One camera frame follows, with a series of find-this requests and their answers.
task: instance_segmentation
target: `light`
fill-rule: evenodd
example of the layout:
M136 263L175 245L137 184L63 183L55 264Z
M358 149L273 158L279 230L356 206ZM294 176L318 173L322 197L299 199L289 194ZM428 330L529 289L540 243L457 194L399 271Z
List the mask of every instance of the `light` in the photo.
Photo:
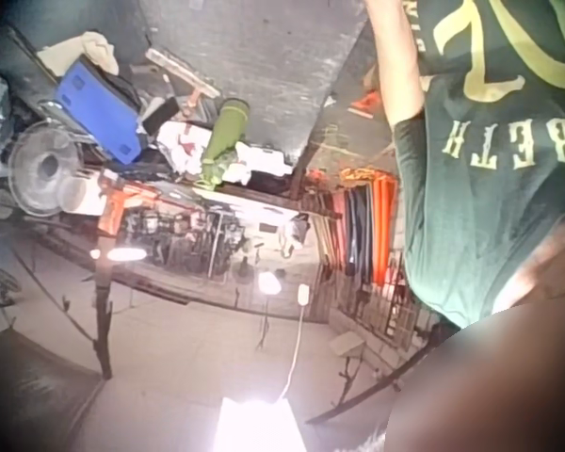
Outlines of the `light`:
M222 400L213 452L306 452L288 400Z
M260 291L266 295L278 295L283 288L281 282L271 271L260 273L257 279Z
M310 286L308 284L300 284L298 290L299 306L307 306L310 302Z
M90 257L94 260L98 259L101 257L101 251L92 250ZM114 248L106 257L113 262L141 261L147 257L147 251L142 248Z

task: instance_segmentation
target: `fan guard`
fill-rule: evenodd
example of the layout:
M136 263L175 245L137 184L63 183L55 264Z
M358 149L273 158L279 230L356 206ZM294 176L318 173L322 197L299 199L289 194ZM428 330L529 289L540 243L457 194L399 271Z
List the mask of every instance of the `fan guard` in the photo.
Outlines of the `fan guard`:
M58 125L40 122L23 132L8 159L12 197L29 215L60 212L58 186L81 167L81 152Z

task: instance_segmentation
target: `white cable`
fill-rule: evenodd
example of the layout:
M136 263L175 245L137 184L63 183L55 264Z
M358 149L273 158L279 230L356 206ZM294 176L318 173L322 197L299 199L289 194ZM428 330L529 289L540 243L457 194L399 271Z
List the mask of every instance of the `white cable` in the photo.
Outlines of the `white cable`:
M301 311L299 312L298 340L295 343L293 361L291 362L291 368L289 369L289 375L286 379L286 384L284 385L284 389L282 390L277 402L283 400L284 396L286 396L286 393L289 390L289 386L291 386L291 379L293 378L293 373L295 372L295 365L298 363L299 344L301 344L301 327L303 326L303 311L305 311L305 306L301 306Z

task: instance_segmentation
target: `blue case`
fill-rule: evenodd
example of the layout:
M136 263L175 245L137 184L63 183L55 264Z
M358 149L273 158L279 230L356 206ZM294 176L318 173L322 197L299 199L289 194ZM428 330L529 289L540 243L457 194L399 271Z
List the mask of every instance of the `blue case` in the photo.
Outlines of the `blue case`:
M128 165L140 155L136 109L85 57L67 70L56 100L113 158Z

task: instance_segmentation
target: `green t-shirt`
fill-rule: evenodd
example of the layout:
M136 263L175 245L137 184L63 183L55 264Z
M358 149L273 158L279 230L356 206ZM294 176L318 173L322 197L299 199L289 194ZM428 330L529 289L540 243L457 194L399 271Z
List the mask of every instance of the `green t-shirt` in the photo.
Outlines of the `green t-shirt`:
M565 216L565 0L404 2L423 119L395 130L406 267L464 328Z

